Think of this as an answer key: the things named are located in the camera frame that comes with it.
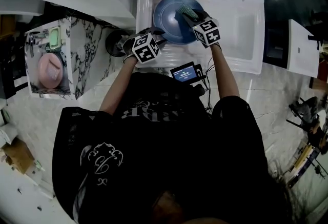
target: sponge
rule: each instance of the sponge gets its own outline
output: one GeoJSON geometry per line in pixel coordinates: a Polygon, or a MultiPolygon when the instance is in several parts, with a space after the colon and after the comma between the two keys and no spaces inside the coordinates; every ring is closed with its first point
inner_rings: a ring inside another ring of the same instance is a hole
{"type": "Polygon", "coordinates": [[[193,11],[193,9],[191,9],[189,5],[186,4],[182,4],[176,12],[180,14],[186,14],[187,16],[194,19],[198,19],[198,15],[193,11]]]}
{"type": "Polygon", "coordinates": [[[58,45],[58,29],[54,29],[50,33],[49,43],[51,47],[58,45]]]}

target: wrist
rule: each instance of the wrist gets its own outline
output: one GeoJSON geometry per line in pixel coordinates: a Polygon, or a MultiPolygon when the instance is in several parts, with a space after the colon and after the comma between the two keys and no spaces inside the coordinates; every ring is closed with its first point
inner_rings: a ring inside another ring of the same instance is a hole
{"type": "Polygon", "coordinates": [[[212,50],[220,49],[220,51],[222,51],[222,49],[221,49],[221,45],[219,44],[219,42],[210,45],[210,47],[211,47],[212,50]]]}
{"type": "Polygon", "coordinates": [[[135,58],[134,56],[130,56],[124,61],[124,65],[126,66],[135,66],[138,63],[138,59],[135,58]]]}

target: pink bowl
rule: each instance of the pink bowl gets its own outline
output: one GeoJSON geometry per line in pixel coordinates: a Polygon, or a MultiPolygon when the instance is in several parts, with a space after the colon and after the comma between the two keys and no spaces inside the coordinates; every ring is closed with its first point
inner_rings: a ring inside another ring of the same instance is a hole
{"type": "Polygon", "coordinates": [[[37,72],[40,83],[46,88],[53,89],[62,81],[63,63],[57,55],[46,53],[39,60],[37,72]]]}

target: electronic device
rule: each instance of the electronic device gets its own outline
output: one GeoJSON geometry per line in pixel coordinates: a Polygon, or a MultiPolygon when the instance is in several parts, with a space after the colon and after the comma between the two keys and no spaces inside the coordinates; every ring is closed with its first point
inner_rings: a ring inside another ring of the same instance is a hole
{"type": "Polygon", "coordinates": [[[171,74],[174,79],[189,85],[206,78],[201,65],[194,65],[193,62],[172,69],[171,74]]]}

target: small display screen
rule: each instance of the small display screen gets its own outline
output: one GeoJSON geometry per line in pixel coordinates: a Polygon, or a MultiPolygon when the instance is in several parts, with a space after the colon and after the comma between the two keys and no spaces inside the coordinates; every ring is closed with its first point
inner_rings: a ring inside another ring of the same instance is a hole
{"type": "Polygon", "coordinates": [[[193,66],[188,66],[173,73],[174,78],[178,81],[184,82],[192,78],[196,78],[197,74],[193,66]]]}

